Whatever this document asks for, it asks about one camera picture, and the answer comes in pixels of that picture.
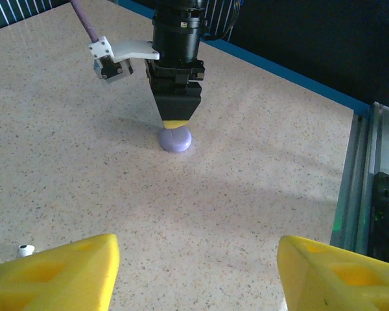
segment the speckled countertop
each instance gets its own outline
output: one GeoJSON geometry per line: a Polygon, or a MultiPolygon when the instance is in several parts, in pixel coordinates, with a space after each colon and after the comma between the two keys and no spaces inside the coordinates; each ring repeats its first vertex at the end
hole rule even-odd
{"type": "MultiPolygon", "coordinates": [[[[82,2],[100,36],[149,20],[82,2]]],[[[69,5],[0,30],[0,263],[115,233],[112,310],[282,310],[281,235],[328,242],[352,112],[218,51],[184,154],[158,145],[143,62],[104,86],[69,5]]]]}

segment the purple object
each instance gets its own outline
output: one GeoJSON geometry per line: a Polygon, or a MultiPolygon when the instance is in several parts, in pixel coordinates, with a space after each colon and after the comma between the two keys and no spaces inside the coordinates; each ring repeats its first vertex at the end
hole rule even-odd
{"type": "Polygon", "coordinates": [[[164,128],[160,132],[160,145],[169,152],[183,152],[192,143],[192,134],[186,126],[172,130],[164,128]]]}

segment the yellow sponge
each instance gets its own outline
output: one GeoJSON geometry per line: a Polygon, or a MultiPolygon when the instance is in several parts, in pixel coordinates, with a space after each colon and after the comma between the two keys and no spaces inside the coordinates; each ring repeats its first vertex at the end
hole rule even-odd
{"type": "Polygon", "coordinates": [[[118,268],[115,235],[0,264],[0,311],[106,311],[118,268]]]}
{"type": "Polygon", "coordinates": [[[389,264],[283,236],[277,264],[289,311],[389,311],[389,264]]]}

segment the black cylinder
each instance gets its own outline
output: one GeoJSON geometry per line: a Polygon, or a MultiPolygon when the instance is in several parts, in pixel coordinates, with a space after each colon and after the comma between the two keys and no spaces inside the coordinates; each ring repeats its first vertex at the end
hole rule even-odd
{"type": "Polygon", "coordinates": [[[207,0],[158,0],[153,17],[153,49],[166,67],[197,59],[206,32],[207,0]]]}

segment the black background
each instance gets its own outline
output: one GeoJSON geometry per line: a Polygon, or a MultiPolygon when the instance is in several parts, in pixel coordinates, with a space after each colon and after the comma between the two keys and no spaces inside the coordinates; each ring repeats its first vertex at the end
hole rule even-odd
{"type": "MultiPolygon", "coordinates": [[[[209,5],[215,1],[224,2],[209,5]]],[[[154,0],[135,2],[154,8],[154,0]]],[[[363,102],[389,106],[389,0],[244,0],[229,41],[363,102]]]]}

